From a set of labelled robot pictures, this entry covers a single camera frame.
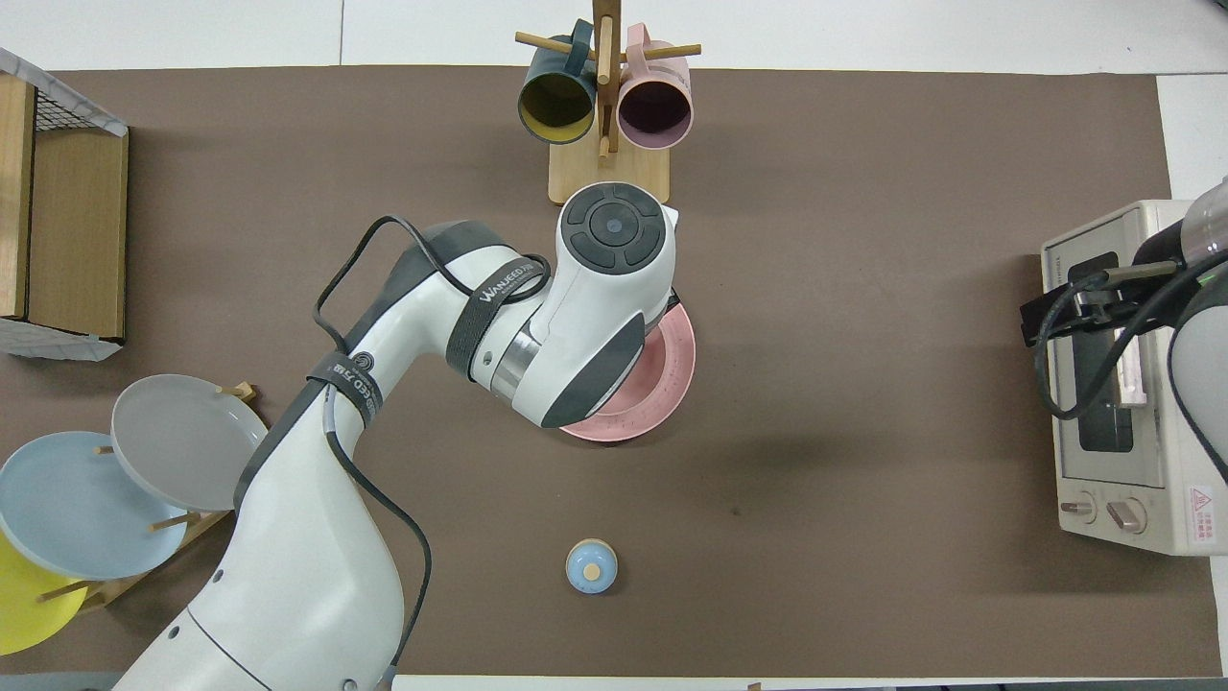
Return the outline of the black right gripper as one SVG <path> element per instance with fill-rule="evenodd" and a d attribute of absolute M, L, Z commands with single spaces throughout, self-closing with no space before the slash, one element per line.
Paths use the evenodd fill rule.
<path fill-rule="evenodd" d="M 1027 349 L 1047 338 L 1098 333 L 1124 326 L 1157 293 L 1157 279 L 1104 279 L 1084 276 L 1019 306 L 1020 333 Z"/>

